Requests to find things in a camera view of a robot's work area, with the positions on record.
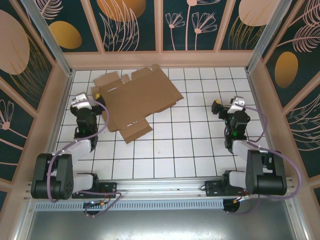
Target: flattened cardboard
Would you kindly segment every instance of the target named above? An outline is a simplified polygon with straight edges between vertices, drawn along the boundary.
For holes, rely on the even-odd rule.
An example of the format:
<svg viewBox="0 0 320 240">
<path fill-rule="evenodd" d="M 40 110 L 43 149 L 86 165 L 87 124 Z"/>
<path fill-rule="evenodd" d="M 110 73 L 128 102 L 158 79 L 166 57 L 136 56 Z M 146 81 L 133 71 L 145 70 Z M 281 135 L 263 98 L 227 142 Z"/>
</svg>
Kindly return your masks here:
<svg viewBox="0 0 320 240">
<path fill-rule="evenodd" d="M 125 143 L 128 144 L 151 131 L 152 128 L 144 118 L 120 130 L 120 134 L 123 137 Z"/>
<path fill-rule="evenodd" d="M 132 80 L 125 75 L 121 81 L 118 73 L 112 72 L 93 81 L 96 87 L 91 89 L 92 94 L 100 93 L 110 114 L 109 131 L 120 131 L 126 143 L 152 130 L 145 117 L 183 99 L 159 66 L 153 67 L 155 71 L 145 67 L 133 72 Z M 102 117 L 107 120 L 105 112 Z"/>
</svg>

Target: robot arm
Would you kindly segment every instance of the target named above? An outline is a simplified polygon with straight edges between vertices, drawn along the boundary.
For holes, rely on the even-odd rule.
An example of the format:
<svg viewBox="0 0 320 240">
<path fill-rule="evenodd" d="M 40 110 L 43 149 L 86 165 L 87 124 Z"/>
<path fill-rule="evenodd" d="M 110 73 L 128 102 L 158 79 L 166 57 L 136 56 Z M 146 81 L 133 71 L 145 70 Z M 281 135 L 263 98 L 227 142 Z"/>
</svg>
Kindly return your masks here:
<svg viewBox="0 0 320 240">
<path fill-rule="evenodd" d="M 284 195 L 287 191 L 283 159 L 247 144 L 245 130 L 250 117 L 245 112 L 245 99 L 235 96 L 231 107 L 223 107 L 218 100 L 212 113 L 225 121 L 224 145 L 230 153 L 246 161 L 245 171 L 227 170 L 222 175 L 224 188 L 242 188 L 249 194 Z"/>
<path fill-rule="evenodd" d="M 102 97 L 97 96 L 97 101 L 105 105 Z M 98 132 L 97 115 L 100 115 L 103 109 L 99 106 L 91 106 L 85 93 L 75 97 L 71 103 L 70 110 L 76 116 L 77 127 L 74 132 L 74 138 L 84 138 Z M 53 171 L 50 174 L 50 191 L 54 199 L 69 199 L 73 193 L 96 189 L 99 185 L 99 179 L 93 173 L 73 173 L 73 165 L 83 156 L 96 148 L 98 136 L 86 140 L 75 142 L 69 149 L 63 151 L 56 158 L 53 165 Z M 35 163 L 33 180 L 31 185 L 31 195 L 35 199 L 48 199 L 47 195 L 47 175 L 48 166 L 55 155 L 53 153 L 40 154 Z"/>
</svg>

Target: white tile floor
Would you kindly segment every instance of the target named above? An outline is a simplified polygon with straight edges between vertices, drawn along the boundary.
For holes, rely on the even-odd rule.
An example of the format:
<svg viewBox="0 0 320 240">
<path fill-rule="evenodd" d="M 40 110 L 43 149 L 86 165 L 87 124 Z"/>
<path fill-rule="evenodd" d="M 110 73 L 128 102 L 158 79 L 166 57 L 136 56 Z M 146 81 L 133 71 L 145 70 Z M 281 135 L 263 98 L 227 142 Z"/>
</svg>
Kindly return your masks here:
<svg viewBox="0 0 320 240">
<path fill-rule="evenodd" d="M 69 107 L 72 99 L 86 92 L 90 99 L 93 80 L 109 72 L 128 74 L 136 69 L 77 71 L 57 142 L 57 149 L 71 142 L 76 118 Z M 163 68 L 164 73 L 184 96 L 175 106 L 148 116 L 153 131 L 126 144 L 119 132 L 105 130 L 96 149 L 74 165 L 76 172 L 94 172 L 102 180 L 153 179 L 220 176 L 225 170 L 244 170 L 246 163 L 224 147 L 225 123 L 211 113 L 211 105 L 220 99 L 230 105 L 234 96 L 244 97 L 255 107 L 244 68 Z M 259 115 L 247 111 L 250 139 L 262 132 Z M 99 129 L 104 120 L 99 117 Z M 259 143 L 267 146 L 266 138 Z"/>
</svg>

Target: cardboard box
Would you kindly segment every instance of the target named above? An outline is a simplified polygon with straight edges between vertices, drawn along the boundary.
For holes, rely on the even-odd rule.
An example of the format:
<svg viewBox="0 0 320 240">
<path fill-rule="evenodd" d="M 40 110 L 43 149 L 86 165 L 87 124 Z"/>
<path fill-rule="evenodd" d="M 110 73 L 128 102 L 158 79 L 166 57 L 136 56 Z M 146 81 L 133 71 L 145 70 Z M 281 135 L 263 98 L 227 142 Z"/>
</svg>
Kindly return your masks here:
<svg viewBox="0 0 320 240">
<path fill-rule="evenodd" d="M 152 131 L 147 116 L 184 98 L 158 65 L 152 68 L 133 72 L 132 80 L 127 75 L 121 80 L 117 72 L 111 72 L 93 81 L 92 95 L 103 97 L 110 114 L 109 131 L 119 131 L 127 144 Z M 106 112 L 102 117 L 107 121 Z"/>
</svg>

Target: purple cable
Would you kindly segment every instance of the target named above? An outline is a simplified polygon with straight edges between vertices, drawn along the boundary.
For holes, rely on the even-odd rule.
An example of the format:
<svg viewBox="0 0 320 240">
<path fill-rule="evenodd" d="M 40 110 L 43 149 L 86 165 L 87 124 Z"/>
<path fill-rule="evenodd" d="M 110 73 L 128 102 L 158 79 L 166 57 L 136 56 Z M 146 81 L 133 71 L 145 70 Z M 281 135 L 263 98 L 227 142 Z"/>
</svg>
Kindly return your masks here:
<svg viewBox="0 0 320 240">
<path fill-rule="evenodd" d="M 258 208 L 259 203 L 260 203 L 260 195 L 258 195 L 258 201 L 256 202 L 254 208 L 252 208 L 251 210 L 246 211 L 246 212 L 231 212 L 231 211 L 228 211 L 227 214 L 238 215 L 238 216 L 252 214 Z"/>
<path fill-rule="evenodd" d="M 256 111 L 257 113 L 261 114 L 264 118 L 264 128 L 263 128 L 263 131 L 261 133 L 261 135 L 259 136 L 259 138 L 257 140 L 250 140 L 248 139 L 246 142 L 248 143 L 248 145 L 256 148 L 256 149 L 259 149 L 259 150 L 262 150 L 262 151 L 267 151 L 269 153 L 272 153 L 272 154 L 275 154 L 283 159 L 285 159 L 293 168 L 294 170 L 296 171 L 296 174 L 298 176 L 298 186 L 297 188 L 295 189 L 295 191 L 293 191 L 293 193 L 291 193 L 290 195 L 288 196 L 271 196 L 271 195 L 266 195 L 266 197 L 268 198 L 271 198 L 273 200 L 286 200 L 286 199 L 291 199 L 291 198 L 294 198 L 300 191 L 301 187 L 302 187 L 302 176 L 301 176 L 301 172 L 298 168 L 298 166 L 290 159 L 288 158 L 287 156 L 277 152 L 277 151 L 274 151 L 274 150 L 271 150 L 271 149 L 268 149 L 268 148 L 264 148 L 264 147 L 261 147 L 261 146 L 257 146 L 253 143 L 257 143 L 258 141 L 260 141 L 260 139 L 263 137 L 263 135 L 265 134 L 266 132 L 266 129 L 267 129 L 267 126 L 268 126 L 268 118 L 267 116 L 260 110 L 258 109 L 255 109 L 255 108 L 252 108 L 252 107 L 248 107 L 248 106 L 245 106 L 246 109 L 249 109 L 249 110 L 253 110 L 253 111 Z"/>
<path fill-rule="evenodd" d="M 108 112 L 108 109 L 103 104 L 101 104 L 98 101 L 88 100 L 88 101 L 79 101 L 79 102 L 76 103 L 76 105 L 81 104 L 81 103 L 97 104 L 97 105 L 101 106 L 105 110 L 106 115 L 107 115 L 106 123 L 105 123 L 105 125 L 103 126 L 103 128 L 100 131 L 98 131 L 98 132 L 96 132 L 96 133 L 94 133 L 94 134 L 92 134 L 90 136 L 86 136 L 86 137 L 83 137 L 83 138 L 75 139 L 73 142 L 69 143 L 67 146 L 63 147 L 61 150 L 57 151 L 53 155 L 53 157 L 52 157 L 52 159 L 51 159 L 51 161 L 49 163 L 48 172 L 47 172 L 47 178 L 46 178 L 46 193 L 48 195 L 48 198 L 49 198 L 50 202 L 52 202 L 52 203 L 56 203 L 58 201 L 58 200 L 52 198 L 51 190 L 50 190 L 50 180 L 51 180 L 50 176 L 51 176 L 52 166 L 53 166 L 57 156 L 59 156 L 64 151 L 68 150 L 70 147 L 72 147 L 77 142 L 83 141 L 83 140 L 87 140 L 87 139 L 90 139 L 90 138 L 93 138 L 93 137 L 99 135 L 100 133 L 102 133 L 107 128 L 107 125 L 109 123 L 109 112 Z"/>
<path fill-rule="evenodd" d="M 108 192 L 108 193 L 104 193 L 104 192 L 80 191 L 79 193 L 81 193 L 81 194 L 91 194 L 91 195 L 102 195 L 102 196 L 119 194 L 119 196 L 116 198 L 116 200 L 114 200 L 106 209 L 98 212 L 98 213 L 95 214 L 95 215 L 90 215 L 90 214 L 88 214 L 87 210 L 88 210 L 88 208 L 91 207 L 90 205 L 88 205 L 88 206 L 84 209 L 84 213 L 85 213 L 85 215 L 86 215 L 88 218 L 89 218 L 89 217 L 95 218 L 95 217 L 100 216 L 101 214 L 104 214 L 106 211 L 108 211 L 110 208 L 112 208 L 112 206 L 115 205 L 115 203 L 118 202 L 119 199 L 120 199 L 121 196 L 122 196 L 122 193 L 121 193 L 121 192 Z"/>
</svg>

